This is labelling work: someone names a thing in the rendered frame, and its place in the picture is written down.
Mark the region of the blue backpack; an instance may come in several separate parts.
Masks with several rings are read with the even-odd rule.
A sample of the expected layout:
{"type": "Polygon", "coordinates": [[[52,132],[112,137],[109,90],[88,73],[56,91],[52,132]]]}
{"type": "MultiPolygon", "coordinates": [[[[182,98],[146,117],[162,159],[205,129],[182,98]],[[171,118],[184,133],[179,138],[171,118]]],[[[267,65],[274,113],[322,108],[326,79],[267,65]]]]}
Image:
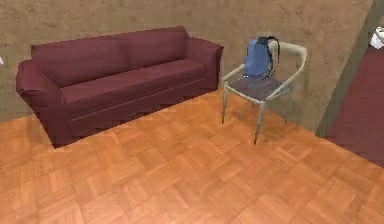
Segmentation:
{"type": "Polygon", "coordinates": [[[258,37],[249,41],[244,57],[244,77],[262,76],[264,79],[274,75],[276,69],[269,41],[277,42],[277,49],[280,49],[280,42],[274,36],[258,37]]]}

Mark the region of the white object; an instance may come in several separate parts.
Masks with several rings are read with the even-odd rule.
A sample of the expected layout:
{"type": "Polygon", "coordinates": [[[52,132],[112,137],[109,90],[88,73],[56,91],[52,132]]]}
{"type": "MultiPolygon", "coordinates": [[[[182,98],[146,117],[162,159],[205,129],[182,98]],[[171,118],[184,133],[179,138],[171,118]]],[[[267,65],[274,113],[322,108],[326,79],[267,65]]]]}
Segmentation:
{"type": "Polygon", "coordinates": [[[376,49],[384,47],[384,27],[377,27],[370,40],[370,45],[376,49]]]}

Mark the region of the maroon sofa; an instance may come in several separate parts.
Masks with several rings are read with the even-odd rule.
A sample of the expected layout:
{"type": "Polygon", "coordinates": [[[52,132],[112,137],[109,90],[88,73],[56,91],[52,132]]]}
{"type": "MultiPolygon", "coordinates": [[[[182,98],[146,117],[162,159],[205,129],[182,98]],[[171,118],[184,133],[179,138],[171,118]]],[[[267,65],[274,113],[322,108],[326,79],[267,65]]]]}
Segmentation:
{"type": "Polygon", "coordinates": [[[38,44],[16,91],[59,148],[216,90],[222,53],[182,26],[38,44]]]}

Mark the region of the pale grey chair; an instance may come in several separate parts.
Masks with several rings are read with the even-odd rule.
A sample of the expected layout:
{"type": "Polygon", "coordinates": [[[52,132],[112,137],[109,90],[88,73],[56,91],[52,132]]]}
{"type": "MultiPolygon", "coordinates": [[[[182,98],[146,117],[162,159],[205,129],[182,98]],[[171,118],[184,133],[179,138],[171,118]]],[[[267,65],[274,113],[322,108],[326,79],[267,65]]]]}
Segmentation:
{"type": "Polygon", "coordinates": [[[222,122],[225,121],[229,92],[232,92],[250,101],[252,105],[259,105],[254,142],[257,142],[267,103],[293,89],[294,80],[304,70],[307,59],[307,49],[300,45],[280,42],[280,49],[277,49],[277,42],[270,40],[269,49],[272,53],[275,69],[277,69],[280,64],[281,51],[292,53],[300,58],[300,66],[298,67],[297,71],[286,81],[277,80],[273,76],[266,79],[264,79],[262,76],[244,77],[244,62],[239,67],[235,68],[233,71],[222,77],[222,122]]]}

